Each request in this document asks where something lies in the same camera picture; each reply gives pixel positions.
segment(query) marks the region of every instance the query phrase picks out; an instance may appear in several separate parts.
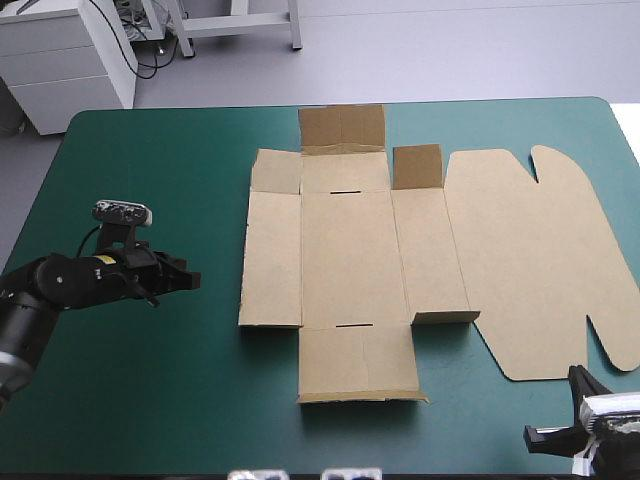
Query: black robotic arm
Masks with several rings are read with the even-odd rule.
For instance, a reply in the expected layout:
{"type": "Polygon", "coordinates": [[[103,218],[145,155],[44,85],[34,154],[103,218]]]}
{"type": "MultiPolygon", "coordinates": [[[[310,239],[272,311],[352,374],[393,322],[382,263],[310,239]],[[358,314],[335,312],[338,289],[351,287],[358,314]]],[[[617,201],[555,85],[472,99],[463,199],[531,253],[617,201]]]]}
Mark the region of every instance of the black robotic arm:
{"type": "Polygon", "coordinates": [[[68,258],[53,253],[0,276],[0,408],[31,382],[60,312],[126,298],[158,305],[157,296],[200,287],[186,261],[136,240],[151,225],[144,205],[101,200],[96,251],[68,258]]]}

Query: cable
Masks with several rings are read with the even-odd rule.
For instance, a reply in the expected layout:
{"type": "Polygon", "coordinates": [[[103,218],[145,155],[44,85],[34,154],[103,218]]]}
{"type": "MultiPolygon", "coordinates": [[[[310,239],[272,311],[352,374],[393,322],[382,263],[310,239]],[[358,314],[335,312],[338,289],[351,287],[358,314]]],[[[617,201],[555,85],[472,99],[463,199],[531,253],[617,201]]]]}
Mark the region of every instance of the cable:
{"type": "Polygon", "coordinates": [[[100,230],[100,225],[98,225],[97,227],[94,227],[91,230],[89,230],[89,233],[87,233],[84,236],[84,238],[82,239],[82,242],[80,242],[80,246],[78,247],[78,251],[76,252],[76,258],[78,258],[78,257],[80,257],[80,255],[82,255],[82,249],[84,248],[84,245],[87,243],[87,240],[89,240],[91,235],[96,233],[98,230],[100,230]]]}
{"type": "Polygon", "coordinates": [[[102,15],[102,18],[104,18],[105,22],[107,22],[107,25],[109,26],[109,29],[111,30],[111,33],[113,33],[113,36],[115,37],[116,42],[118,43],[118,48],[120,49],[120,53],[122,54],[122,58],[124,58],[124,61],[127,64],[127,67],[129,67],[129,70],[131,70],[136,77],[141,78],[143,80],[151,80],[153,77],[155,77],[156,73],[158,73],[158,68],[157,68],[157,66],[158,66],[158,58],[157,58],[157,56],[154,56],[155,60],[156,60],[155,61],[156,65],[155,65],[153,73],[151,75],[149,75],[149,76],[146,76],[146,77],[144,75],[140,75],[137,72],[137,70],[135,68],[133,68],[131,66],[131,64],[129,63],[129,59],[127,58],[127,55],[124,53],[124,48],[122,47],[122,44],[120,43],[120,39],[118,38],[118,34],[116,33],[115,28],[113,28],[113,25],[111,25],[111,22],[109,21],[109,19],[105,15],[105,13],[96,4],[96,2],[94,0],[89,0],[89,3],[91,5],[93,5],[96,8],[96,10],[98,10],[98,12],[100,12],[100,15],[102,15]]]}
{"type": "MultiPolygon", "coordinates": [[[[144,32],[142,31],[142,29],[140,27],[138,27],[138,25],[136,25],[135,23],[130,22],[129,20],[125,19],[125,18],[121,18],[120,20],[122,20],[124,23],[126,23],[127,25],[131,25],[133,28],[135,28],[138,33],[140,33],[140,35],[142,35],[142,37],[146,40],[146,36],[144,34],[144,32]]],[[[164,65],[158,65],[158,54],[155,52],[153,52],[153,60],[154,60],[154,64],[155,65],[147,65],[146,63],[142,63],[142,62],[138,62],[138,65],[142,66],[142,67],[147,67],[147,68],[153,68],[154,70],[159,70],[161,68],[165,68],[168,67],[169,65],[171,65],[171,62],[173,62],[173,60],[176,58],[176,52],[178,50],[178,37],[176,37],[176,40],[173,44],[173,51],[171,53],[171,57],[169,58],[169,61],[166,62],[164,65]]]]}

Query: flat cardboard box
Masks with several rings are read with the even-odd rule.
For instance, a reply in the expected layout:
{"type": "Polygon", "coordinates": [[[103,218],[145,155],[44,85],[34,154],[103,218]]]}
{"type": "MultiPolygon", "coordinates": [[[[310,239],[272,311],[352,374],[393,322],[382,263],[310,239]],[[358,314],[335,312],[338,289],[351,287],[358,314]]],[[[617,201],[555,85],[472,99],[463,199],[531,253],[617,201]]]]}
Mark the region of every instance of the flat cardboard box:
{"type": "Polygon", "coordinates": [[[300,110],[302,153],[253,167],[239,324],[300,329],[298,401],[424,400],[411,326],[477,325],[505,375],[586,364],[586,315],[612,362],[640,362],[640,292],[588,179],[536,147],[394,150],[379,105],[300,110]]]}

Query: table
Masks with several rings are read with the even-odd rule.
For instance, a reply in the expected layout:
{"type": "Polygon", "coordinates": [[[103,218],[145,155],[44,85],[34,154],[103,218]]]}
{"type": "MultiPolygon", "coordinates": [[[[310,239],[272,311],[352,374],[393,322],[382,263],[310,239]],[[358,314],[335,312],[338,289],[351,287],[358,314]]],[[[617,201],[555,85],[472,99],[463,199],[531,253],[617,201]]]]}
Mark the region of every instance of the table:
{"type": "MultiPolygon", "coordinates": [[[[504,147],[528,167],[558,148],[591,178],[640,280],[640,168],[610,107],[594,98],[387,105],[387,144],[504,147]]],[[[532,456],[525,423],[571,423],[566,381],[505,379],[477,331],[414,332],[432,400],[301,407],[297,332],[236,326],[248,185],[258,147],[297,150],[295,107],[88,112],[73,121],[8,268],[72,254],[99,198],[143,202],[139,237],[185,256],[202,288],[153,310],[125,301],[62,315],[33,384],[0,418],[0,471],[224,473],[377,465],[393,473],[568,473],[532,456]],[[135,129],[120,128],[136,125],[135,129]]],[[[590,370],[640,389],[589,337],[590,370]]]]}

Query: cardboard panel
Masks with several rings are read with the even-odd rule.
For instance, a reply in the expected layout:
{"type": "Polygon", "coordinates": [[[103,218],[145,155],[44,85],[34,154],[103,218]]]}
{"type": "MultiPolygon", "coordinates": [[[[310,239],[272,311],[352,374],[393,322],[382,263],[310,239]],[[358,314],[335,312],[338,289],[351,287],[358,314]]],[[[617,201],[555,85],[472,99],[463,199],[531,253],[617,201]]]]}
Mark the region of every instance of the cardboard panel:
{"type": "Polygon", "coordinates": [[[299,110],[302,151],[309,155],[383,151],[382,105],[338,105],[299,110]]]}
{"type": "Polygon", "coordinates": [[[300,330],[298,392],[333,394],[368,389],[362,329],[347,327],[300,330]]]}
{"type": "Polygon", "coordinates": [[[251,170],[251,190],[297,195],[301,176],[302,156],[299,153],[260,149],[251,170]]]}
{"type": "Polygon", "coordinates": [[[299,402],[389,398],[426,400],[411,327],[300,330],[299,402]]]}
{"type": "Polygon", "coordinates": [[[440,145],[415,145],[393,149],[393,188],[442,188],[440,145]]]}
{"type": "Polygon", "coordinates": [[[363,333],[368,389],[421,393],[411,327],[356,328],[363,333]]]}
{"type": "Polygon", "coordinates": [[[307,328],[407,324],[389,192],[303,195],[307,328]]]}
{"type": "Polygon", "coordinates": [[[478,313],[469,312],[443,189],[393,190],[391,197],[411,318],[473,321],[478,313]]]}
{"type": "Polygon", "coordinates": [[[640,293],[593,188],[565,155],[536,147],[533,158],[540,184],[504,150],[449,162],[446,201],[478,328],[513,380],[586,364],[587,315],[612,362],[635,368],[640,293]]]}
{"type": "Polygon", "coordinates": [[[586,313],[611,362],[633,370],[640,365],[640,290],[602,206],[588,177],[569,157],[543,146],[534,147],[532,156],[540,187],[558,211],[550,219],[568,242],[565,261],[586,313]]]}
{"type": "Polygon", "coordinates": [[[301,323],[301,197],[252,192],[239,325],[301,323]]]}
{"type": "Polygon", "coordinates": [[[389,190],[385,152],[303,157],[304,193],[375,192],[389,190]]]}

